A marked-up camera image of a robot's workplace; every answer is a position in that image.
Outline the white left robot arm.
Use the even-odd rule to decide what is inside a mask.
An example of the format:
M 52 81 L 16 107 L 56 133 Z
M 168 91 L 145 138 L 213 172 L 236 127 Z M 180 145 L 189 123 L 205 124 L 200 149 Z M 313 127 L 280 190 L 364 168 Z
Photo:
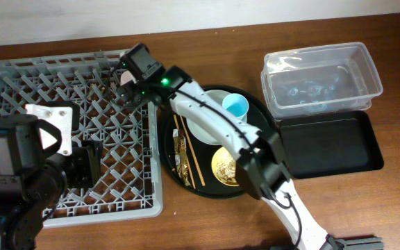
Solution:
M 72 142 L 80 107 L 71 101 L 27 104 L 0 116 L 0 249 L 34 249 L 35 238 L 68 188 L 101 177 L 102 142 Z

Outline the yellow bowl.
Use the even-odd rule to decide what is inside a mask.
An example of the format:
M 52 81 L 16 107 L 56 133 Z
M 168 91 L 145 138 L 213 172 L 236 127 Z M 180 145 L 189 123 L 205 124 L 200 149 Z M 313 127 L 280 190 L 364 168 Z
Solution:
M 218 149 L 212 157 L 212 172 L 215 178 L 224 185 L 231 187 L 239 185 L 235 178 L 236 166 L 236 161 L 224 147 Z

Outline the gold snack wrapper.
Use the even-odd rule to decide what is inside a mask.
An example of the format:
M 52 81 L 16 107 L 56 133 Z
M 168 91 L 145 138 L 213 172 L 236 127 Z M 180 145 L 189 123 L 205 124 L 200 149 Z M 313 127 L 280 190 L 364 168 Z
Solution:
M 175 128 L 172 131 L 172 137 L 174 142 L 174 160 L 176 164 L 176 171 L 179 178 L 182 180 L 185 186 L 191 186 L 189 182 L 189 170 L 188 170 L 188 157 L 186 151 L 186 141 L 184 132 Z

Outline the wooden chopstick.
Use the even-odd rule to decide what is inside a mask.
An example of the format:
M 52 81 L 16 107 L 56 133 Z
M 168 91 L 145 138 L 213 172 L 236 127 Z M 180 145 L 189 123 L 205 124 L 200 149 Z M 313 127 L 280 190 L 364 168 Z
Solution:
M 181 119 L 183 130 L 185 131 L 185 134 L 186 134 L 187 143 L 188 143 L 188 146 L 190 148 L 190 152 L 192 154 L 192 158 L 194 160 L 194 165 L 195 165 L 197 173 L 199 175 L 199 179 L 201 181 L 201 185 L 204 187 L 204 186 L 206 186 L 206 183 L 204 181 L 203 174 L 202 174 L 201 169 L 199 167 L 199 164 L 198 164 L 198 161 L 197 161 L 197 156 L 196 156 L 194 148 L 192 146 L 192 143 L 191 143 L 191 140 L 190 140 L 190 136 L 189 136 L 189 133 L 188 133 L 188 130 L 187 130 L 187 126 L 185 125 L 183 117 L 181 115 L 179 115 L 179 117 Z
M 194 190 L 196 185 L 190 169 L 190 162 L 188 160 L 185 132 L 180 128 L 177 116 L 173 115 L 173 118 L 176 127 L 172 132 L 176 172 L 185 187 L 191 187 Z

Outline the food scraps pile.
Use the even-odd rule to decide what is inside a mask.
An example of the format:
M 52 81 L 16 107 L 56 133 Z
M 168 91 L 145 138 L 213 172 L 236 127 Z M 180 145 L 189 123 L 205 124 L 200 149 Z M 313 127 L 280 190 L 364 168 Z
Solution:
M 226 183 L 232 183 L 235 185 L 237 183 L 235 180 L 235 170 L 236 162 L 229 154 L 219 157 L 216 170 L 216 174 L 219 179 Z

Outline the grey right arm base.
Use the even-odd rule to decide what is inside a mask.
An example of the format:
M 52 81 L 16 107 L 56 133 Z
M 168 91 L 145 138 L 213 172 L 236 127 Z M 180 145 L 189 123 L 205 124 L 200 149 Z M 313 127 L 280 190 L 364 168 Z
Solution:
M 381 237 L 364 237 L 356 239 L 336 239 L 341 250 L 384 250 Z

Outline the blue cup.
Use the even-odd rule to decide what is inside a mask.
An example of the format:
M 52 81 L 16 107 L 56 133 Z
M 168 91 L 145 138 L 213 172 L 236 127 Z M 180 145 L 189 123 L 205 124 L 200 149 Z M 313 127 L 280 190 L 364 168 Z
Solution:
M 238 119 L 243 119 L 249 111 L 249 102 L 243 95 L 232 93 L 224 97 L 222 107 Z

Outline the pink cup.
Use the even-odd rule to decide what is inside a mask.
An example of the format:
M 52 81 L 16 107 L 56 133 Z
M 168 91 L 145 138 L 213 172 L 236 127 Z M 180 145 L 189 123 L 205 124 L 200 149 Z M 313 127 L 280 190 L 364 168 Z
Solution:
M 120 85 L 123 86 L 129 83 L 136 83 L 136 79 L 132 75 L 132 73 L 130 73 L 129 71 L 125 71 L 120 76 Z

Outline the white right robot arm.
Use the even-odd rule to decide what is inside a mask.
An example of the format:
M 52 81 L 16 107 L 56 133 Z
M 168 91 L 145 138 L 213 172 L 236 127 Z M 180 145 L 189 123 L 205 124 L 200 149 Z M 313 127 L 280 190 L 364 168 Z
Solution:
M 125 69 L 132 76 L 117 88 L 126 107 L 167 102 L 174 113 L 200 126 L 230 153 L 237 163 L 238 185 L 275 212 L 295 249 L 343 248 L 315 221 L 297 194 L 275 128 L 262 130 L 233 116 L 181 68 L 165 69 L 143 43 L 125 51 L 116 69 Z

